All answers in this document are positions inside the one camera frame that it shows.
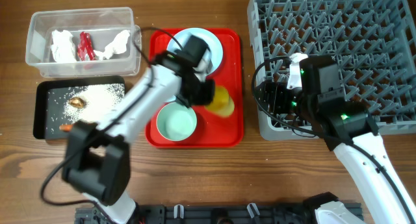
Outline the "yellow plastic cup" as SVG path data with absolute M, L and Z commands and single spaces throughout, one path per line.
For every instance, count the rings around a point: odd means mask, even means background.
M 213 101 L 206 105 L 205 109 L 217 116 L 227 118 L 232 115 L 235 104 L 225 87 L 215 86 Z

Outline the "light blue plate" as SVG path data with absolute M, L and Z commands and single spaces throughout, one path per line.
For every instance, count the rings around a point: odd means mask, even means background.
M 201 28 L 189 28 L 184 29 L 178 32 L 174 38 L 183 46 L 189 40 L 191 36 L 202 39 L 208 46 L 209 50 L 212 52 L 212 64 L 213 68 L 210 74 L 214 73 L 218 67 L 221 65 L 223 59 L 223 48 L 220 40 L 210 31 L 201 29 Z

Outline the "mint green bowl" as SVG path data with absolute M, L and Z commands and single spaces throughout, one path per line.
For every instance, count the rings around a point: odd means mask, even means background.
M 169 103 L 162 107 L 156 119 L 160 135 L 173 142 L 189 138 L 196 130 L 197 123 L 195 111 L 178 103 Z

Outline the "white napkin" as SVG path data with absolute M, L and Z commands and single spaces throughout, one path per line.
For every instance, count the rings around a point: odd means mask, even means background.
M 128 30 L 118 33 L 113 41 L 105 46 L 104 51 L 94 50 L 94 54 L 98 60 L 108 60 L 114 55 L 120 55 L 127 51 L 127 42 L 130 37 Z
M 52 33 L 51 52 L 53 59 L 58 63 L 76 62 L 75 44 L 72 41 L 73 35 L 67 30 L 62 32 L 54 30 Z

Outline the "white rice pile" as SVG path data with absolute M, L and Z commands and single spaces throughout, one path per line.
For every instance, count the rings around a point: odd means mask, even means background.
M 83 99 L 86 106 L 84 108 L 74 108 L 67 102 L 64 113 L 70 117 L 75 117 L 76 121 L 97 122 L 123 99 L 124 96 L 122 98 L 116 97 L 116 91 L 117 89 L 111 86 L 87 88 L 74 96 Z

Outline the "brown mushroom scrap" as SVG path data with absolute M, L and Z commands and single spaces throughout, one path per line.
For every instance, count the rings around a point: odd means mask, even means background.
M 80 97 L 72 97 L 69 101 L 68 101 L 69 105 L 74 107 L 74 108 L 84 108 L 86 106 L 86 103 L 83 99 L 81 99 Z

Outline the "red snack wrapper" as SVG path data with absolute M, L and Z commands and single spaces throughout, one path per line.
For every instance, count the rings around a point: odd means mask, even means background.
M 96 60 L 91 37 L 87 32 L 80 33 L 80 42 L 77 46 L 77 55 L 81 61 Z

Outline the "orange carrot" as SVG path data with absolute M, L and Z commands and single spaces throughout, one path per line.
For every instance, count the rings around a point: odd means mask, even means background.
M 73 128 L 73 125 L 61 125 L 59 127 L 59 130 L 63 132 L 70 132 L 72 128 Z

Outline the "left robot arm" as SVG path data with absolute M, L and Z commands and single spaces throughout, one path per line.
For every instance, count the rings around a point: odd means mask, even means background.
M 212 55 L 204 40 L 190 36 L 180 49 L 155 55 L 145 75 L 101 120 L 74 124 L 62 179 L 86 195 L 110 222 L 138 219 L 138 205 L 126 192 L 129 146 L 156 111 L 171 97 L 187 108 L 212 102 L 215 82 L 206 77 Z

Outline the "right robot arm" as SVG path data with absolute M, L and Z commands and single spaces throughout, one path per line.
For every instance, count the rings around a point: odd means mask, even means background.
M 286 125 L 279 114 L 306 120 L 312 136 L 324 140 L 347 169 L 375 222 L 414 223 L 415 203 L 397 175 L 378 126 L 367 107 L 347 101 L 337 63 L 330 56 L 300 60 L 277 56 L 258 65 L 281 62 L 294 68 L 300 85 L 286 88 L 273 80 L 252 81 L 252 93 L 262 112 Z

